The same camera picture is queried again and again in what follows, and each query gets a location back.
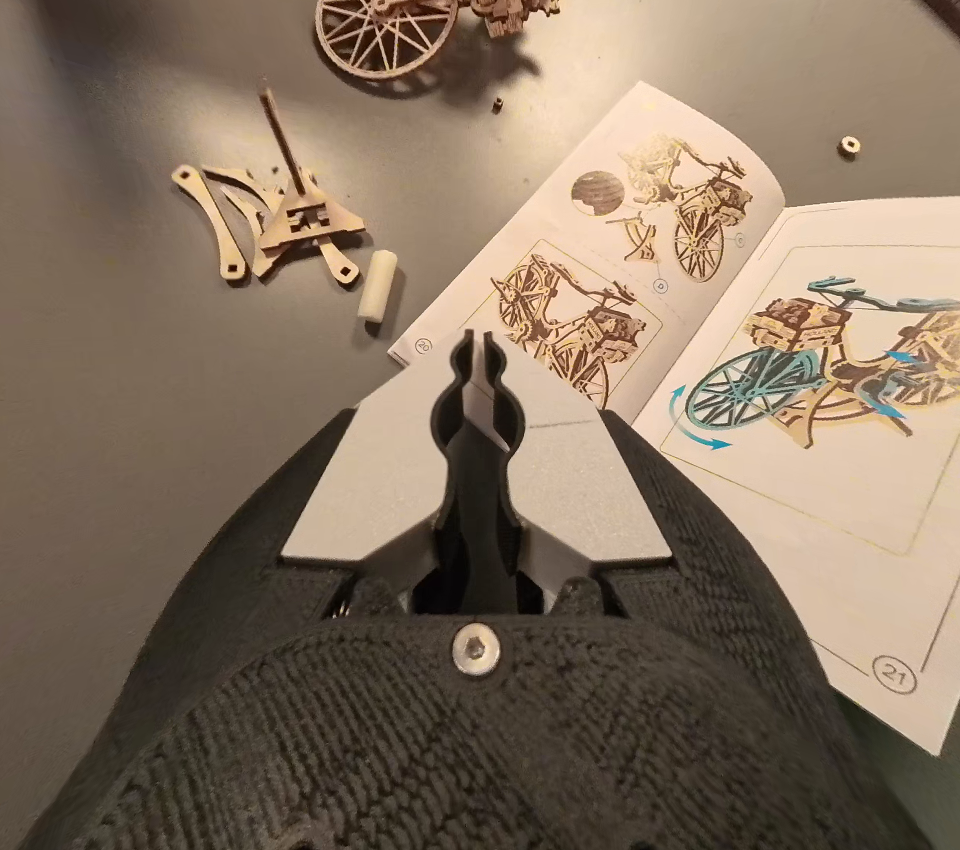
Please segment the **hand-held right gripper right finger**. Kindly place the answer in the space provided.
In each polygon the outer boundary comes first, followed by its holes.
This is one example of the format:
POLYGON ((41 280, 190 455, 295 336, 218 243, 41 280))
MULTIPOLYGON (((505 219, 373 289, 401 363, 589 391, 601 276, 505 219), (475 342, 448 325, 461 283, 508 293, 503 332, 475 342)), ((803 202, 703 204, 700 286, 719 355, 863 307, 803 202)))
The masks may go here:
POLYGON ((504 454, 508 565, 539 590, 545 610, 569 580, 672 558, 597 405, 489 330, 482 432, 504 454))

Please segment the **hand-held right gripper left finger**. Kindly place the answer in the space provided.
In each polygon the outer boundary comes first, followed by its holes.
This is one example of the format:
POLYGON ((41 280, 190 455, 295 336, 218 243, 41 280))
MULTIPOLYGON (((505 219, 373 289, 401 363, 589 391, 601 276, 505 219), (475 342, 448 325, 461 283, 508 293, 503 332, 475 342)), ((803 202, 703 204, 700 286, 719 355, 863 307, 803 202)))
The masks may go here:
POLYGON ((461 610, 470 557, 455 460, 474 344, 461 330, 356 405, 284 563, 381 580, 414 612, 461 610))

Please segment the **curved wooden strip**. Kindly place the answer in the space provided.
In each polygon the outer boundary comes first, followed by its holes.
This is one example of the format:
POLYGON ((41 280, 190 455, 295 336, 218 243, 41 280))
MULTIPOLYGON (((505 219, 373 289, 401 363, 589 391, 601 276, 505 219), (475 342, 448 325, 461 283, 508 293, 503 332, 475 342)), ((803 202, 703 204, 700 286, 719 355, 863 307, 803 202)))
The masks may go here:
POLYGON ((217 245, 222 280, 230 284, 246 280, 248 276, 246 259, 201 172, 192 165, 184 163, 172 172, 171 179, 206 215, 217 245))
POLYGON ((317 244, 334 280, 342 287, 351 286, 360 275, 358 265, 336 246, 332 237, 320 236, 317 238, 317 244))

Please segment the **white instruction booklet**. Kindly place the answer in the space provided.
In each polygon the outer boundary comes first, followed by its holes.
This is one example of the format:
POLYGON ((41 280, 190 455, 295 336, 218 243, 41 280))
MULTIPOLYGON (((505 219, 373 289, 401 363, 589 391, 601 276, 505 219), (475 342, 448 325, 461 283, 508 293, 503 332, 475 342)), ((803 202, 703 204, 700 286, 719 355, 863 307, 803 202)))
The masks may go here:
POLYGON ((711 497, 833 687, 937 755, 958 703, 957 197, 786 208, 626 93, 390 347, 497 331, 711 497))

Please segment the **triangular wooden part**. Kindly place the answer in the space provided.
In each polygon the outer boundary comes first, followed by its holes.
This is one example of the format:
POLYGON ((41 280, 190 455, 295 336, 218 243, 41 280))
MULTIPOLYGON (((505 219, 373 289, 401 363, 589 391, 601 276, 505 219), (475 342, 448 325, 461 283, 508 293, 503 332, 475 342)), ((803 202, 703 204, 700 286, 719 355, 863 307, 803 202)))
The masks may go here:
POLYGON ((280 256, 290 245, 317 244, 323 236, 365 230, 364 220, 306 182, 306 196, 298 196, 293 182, 287 184, 276 213, 267 222, 259 250, 268 258, 280 256))

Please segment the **notched wooden arc part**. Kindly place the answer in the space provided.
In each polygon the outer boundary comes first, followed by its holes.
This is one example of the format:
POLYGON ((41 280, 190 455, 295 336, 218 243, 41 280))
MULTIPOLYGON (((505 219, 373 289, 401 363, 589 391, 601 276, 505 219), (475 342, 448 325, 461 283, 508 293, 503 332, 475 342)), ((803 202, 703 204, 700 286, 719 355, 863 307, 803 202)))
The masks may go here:
POLYGON ((200 169, 209 179, 245 190, 257 197, 266 208, 267 219, 270 219, 280 208, 282 194, 280 194, 276 188, 270 189, 260 184, 253 175, 246 170, 220 168, 206 164, 200 169))
POLYGON ((263 234, 261 215, 257 207, 246 198, 239 196, 228 186, 221 185, 220 190, 228 203, 243 217, 250 232, 254 247, 259 246, 263 234))

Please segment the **white wax stick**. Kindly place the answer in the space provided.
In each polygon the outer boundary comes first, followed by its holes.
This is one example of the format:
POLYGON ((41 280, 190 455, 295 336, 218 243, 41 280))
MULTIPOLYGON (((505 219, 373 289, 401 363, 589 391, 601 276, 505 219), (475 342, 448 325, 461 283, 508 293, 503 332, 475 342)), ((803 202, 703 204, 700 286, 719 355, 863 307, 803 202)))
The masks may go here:
POLYGON ((369 261, 358 317, 368 324, 382 323, 398 268, 398 257, 386 249, 376 250, 369 261))

